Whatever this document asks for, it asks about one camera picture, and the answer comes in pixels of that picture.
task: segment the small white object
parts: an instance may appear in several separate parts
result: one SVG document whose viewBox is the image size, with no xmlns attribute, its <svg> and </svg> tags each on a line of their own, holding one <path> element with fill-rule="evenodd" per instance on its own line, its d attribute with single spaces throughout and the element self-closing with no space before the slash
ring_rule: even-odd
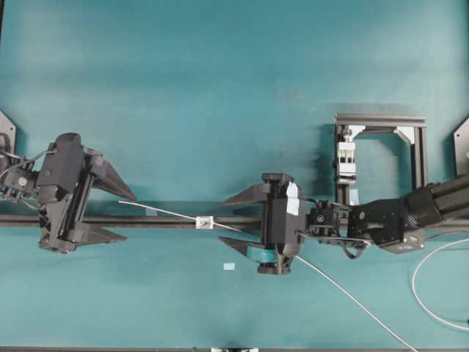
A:
<svg viewBox="0 0 469 352">
<path fill-rule="evenodd" d="M 196 229 L 211 230 L 213 229 L 213 216 L 197 216 Z"/>
<path fill-rule="evenodd" d="M 18 184 L 20 186 L 26 186 L 26 184 L 28 183 L 28 180 L 26 179 L 26 177 L 23 177 L 21 176 L 20 178 L 18 178 Z"/>
<path fill-rule="evenodd" d="M 356 188 L 349 189 L 349 198 L 350 198 L 350 205 L 359 205 L 360 197 L 358 196 L 358 189 Z"/>
<path fill-rule="evenodd" d="M 236 265 L 234 263 L 224 263 L 223 270 L 234 270 L 235 266 Z"/>
<path fill-rule="evenodd" d="M 357 173 L 357 164 L 355 163 L 339 163 L 340 175 L 353 176 Z"/>
<path fill-rule="evenodd" d="M 355 143 L 354 142 L 339 142 L 339 150 L 341 151 L 354 151 L 355 150 Z"/>
<path fill-rule="evenodd" d="M 156 210 L 146 208 L 145 215 L 146 216 L 158 216 L 158 212 Z"/>
<path fill-rule="evenodd" d="M 298 216 L 300 200 L 298 199 L 298 186 L 296 183 L 288 182 L 287 197 L 287 213 Z"/>
</svg>

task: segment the white sticker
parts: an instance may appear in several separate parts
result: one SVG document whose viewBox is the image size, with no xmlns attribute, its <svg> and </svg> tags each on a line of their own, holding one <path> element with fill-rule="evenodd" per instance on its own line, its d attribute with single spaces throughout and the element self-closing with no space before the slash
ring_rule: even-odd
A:
<svg viewBox="0 0 469 352">
<path fill-rule="evenodd" d="M 298 186 L 296 186 L 296 183 L 288 182 L 287 198 L 287 213 L 298 216 L 300 200 L 298 199 Z"/>
<path fill-rule="evenodd" d="M 213 216 L 197 216 L 196 229 L 213 229 Z"/>
<path fill-rule="evenodd" d="M 158 212 L 153 209 L 145 208 L 145 215 L 146 216 L 158 216 Z"/>
<path fill-rule="evenodd" d="M 358 197 L 358 189 L 352 188 L 349 191 L 350 205 L 359 205 L 360 198 Z"/>
<path fill-rule="evenodd" d="M 235 264 L 234 263 L 224 263 L 223 270 L 234 270 Z"/>
</svg>

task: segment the white cable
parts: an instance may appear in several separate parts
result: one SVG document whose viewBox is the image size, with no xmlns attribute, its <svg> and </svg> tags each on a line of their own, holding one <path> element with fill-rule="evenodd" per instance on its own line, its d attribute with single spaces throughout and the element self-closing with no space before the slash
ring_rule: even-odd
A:
<svg viewBox="0 0 469 352">
<path fill-rule="evenodd" d="M 166 214 L 174 215 L 174 216 L 180 216 L 181 218 L 185 218 L 185 219 L 190 219 L 190 220 L 196 221 L 196 218 L 194 218 L 193 216 L 187 216 L 187 215 L 184 215 L 184 214 L 174 213 L 174 212 L 169 211 L 169 210 L 164 210 L 164 209 L 160 209 L 160 208 L 154 208 L 154 207 L 150 207 L 149 205 L 145 205 L 145 204 L 140 204 L 140 203 L 135 203 L 135 202 L 126 202 L 126 201 L 124 201 L 124 200 L 120 200 L 119 203 L 121 203 L 121 204 L 135 205 L 136 207 L 145 208 L 145 209 L 150 209 L 150 210 L 154 210 L 154 211 L 160 211 L 161 213 L 166 213 Z M 213 222 L 213 224 L 216 225 L 216 226 L 219 226 L 219 227 L 224 227 L 225 229 L 228 229 L 228 230 L 233 230 L 233 231 L 237 231 L 237 232 L 242 232 L 242 231 L 239 230 L 239 229 L 236 229 L 236 228 L 231 227 L 231 226 L 226 226 L 226 225 L 223 225 L 223 224 L 219 224 L 218 222 Z"/>
<path fill-rule="evenodd" d="M 345 290 L 339 283 L 337 283 L 336 281 L 334 281 L 334 279 L 332 279 L 329 275 L 327 275 L 324 271 L 322 271 L 321 269 L 319 269 L 318 267 L 316 267 L 315 265 L 311 264 L 310 262 L 308 262 L 307 260 L 304 260 L 302 257 L 300 256 L 296 256 L 296 258 L 305 263 L 309 268 L 311 269 L 314 269 L 315 271 L 317 271 L 317 273 L 319 273 L 320 275 L 322 275 L 324 278 L 326 278 L 332 285 L 336 286 L 338 289 L 340 289 L 340 291 L 342 291 L 343 293 L 345 293 L 356 305 L 358 305 L 367 315 L 369 315 L 370 317 L 372 317 L 373 319 L 376 320 L 376 322 L 378 324 L 380 324 L 384 329 L 386 329 L 389 334 L 393 335 L 396 339 L 398 339 L 398 341 L 400 341 L 403 345 L 405 345 L 406 347 L 408 347 L 410 350 L 412 350 L 413 352 L 418 352 L 414 347 L 412 347 L 411 345 L 409 345 L 407 342 L 405 342 L 401 337 L 399 337 L 399 335 L 397 335 L 394 331 L 392 331 L 390 328 L 388 328 L 376 315 L 374 315 L 373 313 L 371 313 L 364 305 L 362 305 L 362 303 L 360 303 L 358 301 L 358 299 L 356 299 L 354 296 L 352 296 L 352 293 L 349 293 L 347 290 Z"/>
<path fill-rule="evenodd" d="M 460 243 L 465 243 L 465 242 L 469 242 L 469 238 L 466 238 L 465 240 L 458 240 L 458 241 L 454 241 L 454 242 L 450 242 L 450 243 L 447 243 L 445 244 L 444 246 L 441 246 L 441 247 L 438 247 L 436 248 L 433 252 L 430 252 L 429 254 L 426 255 L 426 257 L 417 265 L 417 268 L 416 270 L 413 272 L 413 275 L 412 275 L 412 292 L 413 292 L 413 296 L 416 298 L 418 304 L 421 305 L 422 308 L 425 309 L 425 311 L 430 314 L 434 319 L 440 321 L 441 323 L 447 325 L 447 326 L 450 326 L 452 328 L 455 328 L 455 329 L 459 329 L 459 330 L 463 330 L 463 331 L 469 331 L 469 328 L 467 326 L 461 326 L 461 325 L 457 325 L 455 323 L 452 323 L 451 321 L 447 321 L 446 319 L 443 319 L 442 317 L 436 315 L 434 312 L 432 312 L 423 302 L 422 300 L 420 299 L 420 297 L 418 297 L 418 294 L 417 294 L 417 289 L 416 289 L 416 277 L 417 277 L 417 274 L 418 274 L 418 271 L 420 270 L 421 266 L 430 258 L 432 257 L 434 254 L 438 253 L 439 251 L 441 251 L 442 249 L 445 249 L 447 247 L 450 247 L 450 246 L 456 246 L 457 244 L 460 244 Z"/>
</svg>

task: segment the bolt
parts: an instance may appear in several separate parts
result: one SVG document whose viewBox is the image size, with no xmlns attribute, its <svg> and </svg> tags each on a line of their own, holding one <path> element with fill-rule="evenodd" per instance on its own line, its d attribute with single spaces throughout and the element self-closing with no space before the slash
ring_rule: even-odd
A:
<svg viewBox="0 0 469 352">
<path fill-rule="evenodd" d="M 26 184 L 28 183 L 28 180 L 26 179 L 26 177 L 23 177 L 21 176 L 20 178 L 18 178 L 18 184 L 20 186 L 26 186 Z"/>
</svg>

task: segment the teal background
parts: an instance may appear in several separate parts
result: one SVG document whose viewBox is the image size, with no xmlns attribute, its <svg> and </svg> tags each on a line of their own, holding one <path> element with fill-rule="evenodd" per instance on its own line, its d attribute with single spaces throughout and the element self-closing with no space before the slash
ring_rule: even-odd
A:
<svg viewBox="0 0 469 352">
<path fill-rule="evenodd" d="M 0 109 L 20 129 L 19 153 L 79 132 L 139 199 L 194 214 L 267 171 L 331 198 L 336 112 L 425 114 L 429 180 L 447 180 L 449 136 L 469 112 L 468 10 L 463 0 L 7 0 Z M 409 191 L 404 142 L 361 139 L 361 201 Z M 90 213 L 116 201 L 92 198 Z M 59 256 L 37 248 L 37 229 L 0 229 L 0 345 L 401 348 L 304 265 L 258 275 L 216 240 L 229 232 L 119 233 L 129 240 Z M 469 348 L 411 296 L 428 250 L 351 261 L 308 242 L 302 254 L 412 345 Z M 467 251 L 446 251 L 419 281 L 431 307 L 462 323 L 467 263 Z"/>
</svg>

